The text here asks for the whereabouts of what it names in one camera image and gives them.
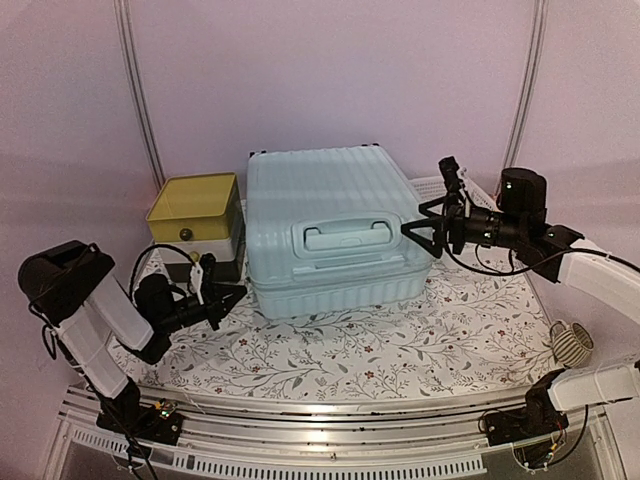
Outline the light blue hard-shell suitcase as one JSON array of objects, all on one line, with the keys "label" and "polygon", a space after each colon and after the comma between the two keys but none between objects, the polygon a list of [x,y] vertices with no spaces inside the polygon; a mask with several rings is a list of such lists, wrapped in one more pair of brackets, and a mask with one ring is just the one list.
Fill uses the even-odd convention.
[{"label": "light blue hard-shell suitcase", "polygon": [[433,258],[407,239],[419,196],[378,145],[252,156],[247,276],[268,319],[404,301]]}]

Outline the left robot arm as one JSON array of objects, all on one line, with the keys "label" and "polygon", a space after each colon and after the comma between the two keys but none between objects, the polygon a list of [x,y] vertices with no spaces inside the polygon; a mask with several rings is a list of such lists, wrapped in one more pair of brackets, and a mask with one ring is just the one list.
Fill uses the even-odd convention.
[{"label": "left robot arm", "polygon": [[127,435],[176,431],[182,419],[167,403],[144,407],[140,390],[108,351],[111,339],[148,365],[171,347],[173,333],[206,322],[217,330],[247,294],[243,285],[219,283],[216,259],[207,253],[191,264],[186,288],[161,273],[132,277],[123,287],[114,259],[96,244],[69,241],[34,254],[18,270],[29,312],[53,339],[101,404],[98,424]]}]

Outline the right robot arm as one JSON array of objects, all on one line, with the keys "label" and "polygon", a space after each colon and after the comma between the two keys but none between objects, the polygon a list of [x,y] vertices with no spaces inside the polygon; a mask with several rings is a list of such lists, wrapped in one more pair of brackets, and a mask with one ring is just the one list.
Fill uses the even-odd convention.
[{"label": "right robot arm", "polygon": [[[524,272],[572,287],[639,319],[639,269],[599,249],[586,237],[546,221],[547,182],[524,168],[502,171],[496,209],[476,205],[458,175],[455,159],[440,161],[445,193],[418,207],[421,219],[405,223],[402,234],[439,258],[457,260],[467,244],[503,248],[515,254]],[[638,397],[639,359],[614,359],[577,368],[562,360],[525,394],[520,409],[491,411],[481,421],[490,445],[502,445],[560,432],[567,412]]]}]

